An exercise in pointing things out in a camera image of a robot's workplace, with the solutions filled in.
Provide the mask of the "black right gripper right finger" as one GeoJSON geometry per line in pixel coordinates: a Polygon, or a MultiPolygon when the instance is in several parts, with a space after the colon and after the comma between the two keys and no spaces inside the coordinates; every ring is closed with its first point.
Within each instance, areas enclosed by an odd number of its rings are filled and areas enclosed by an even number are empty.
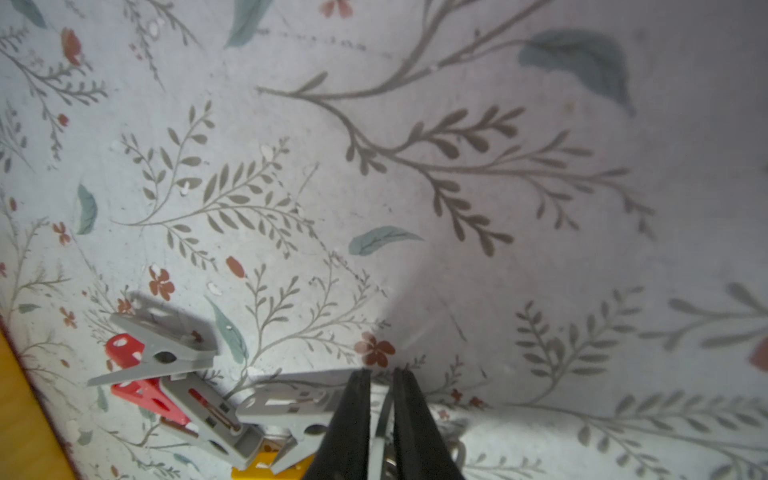
{"type": "Polygon", "coordinates": [[[414,374],[396,369],[392,393],[397,478],[462,480],[414,374]]]}

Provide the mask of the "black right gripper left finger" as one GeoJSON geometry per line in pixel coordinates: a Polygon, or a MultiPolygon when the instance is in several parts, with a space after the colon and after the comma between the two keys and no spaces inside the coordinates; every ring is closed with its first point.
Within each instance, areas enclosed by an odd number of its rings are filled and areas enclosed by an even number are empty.
{"type": "Polygon", "coordinates": [[[304,480],[368,477],[370,394],[371,372],[352,372],[304,480]]]}

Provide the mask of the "yellow storage box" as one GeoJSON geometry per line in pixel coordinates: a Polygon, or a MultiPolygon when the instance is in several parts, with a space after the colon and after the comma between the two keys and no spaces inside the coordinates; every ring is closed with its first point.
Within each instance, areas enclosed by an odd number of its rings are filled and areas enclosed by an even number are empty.
{"type": "Polygon", "coordinates": [[[77,478],[5,336],[1,337],[1,477],[77,478]]]}

